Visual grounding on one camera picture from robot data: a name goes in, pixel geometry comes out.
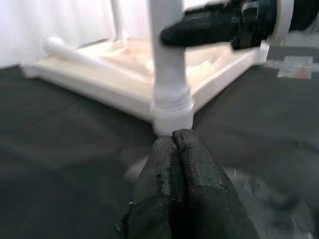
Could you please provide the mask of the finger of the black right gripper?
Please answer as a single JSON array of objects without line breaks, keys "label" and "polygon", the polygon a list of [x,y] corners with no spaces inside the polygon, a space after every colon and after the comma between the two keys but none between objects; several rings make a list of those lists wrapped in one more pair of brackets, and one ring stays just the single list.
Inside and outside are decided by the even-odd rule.
[{"label": "finger of the black right gripper", "polygon": [[187,7],[184,11],[231,11],[231,0],[207,0],[205,3]]},{"label": "finger of the black right gripper", "polygon": [[184,16],[178,22],[166,26],[159,35],[165,46],[195,47],[230,42],[239,31],[239,17],[230,13],[212,12]]}]

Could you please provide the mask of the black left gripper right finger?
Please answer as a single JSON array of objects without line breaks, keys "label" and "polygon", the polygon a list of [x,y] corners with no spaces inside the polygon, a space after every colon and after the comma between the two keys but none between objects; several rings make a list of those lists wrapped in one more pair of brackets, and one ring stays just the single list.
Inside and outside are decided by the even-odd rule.
[{"label": "black left gripper right finger", "polygon": [[192,239],[255,239],[257,230],[229,177],[191,129],[173,133],[180,152]]}]

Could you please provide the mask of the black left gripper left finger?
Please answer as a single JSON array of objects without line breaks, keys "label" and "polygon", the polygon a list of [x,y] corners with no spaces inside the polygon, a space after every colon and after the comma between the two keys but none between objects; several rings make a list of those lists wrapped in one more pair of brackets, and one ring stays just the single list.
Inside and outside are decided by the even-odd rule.
[{"label": "black left gripper left finger", "polygon": [[185,185],[179,156],[172,136],[160,136],[154,142],[118,228],[123,239],[184,237]]}]

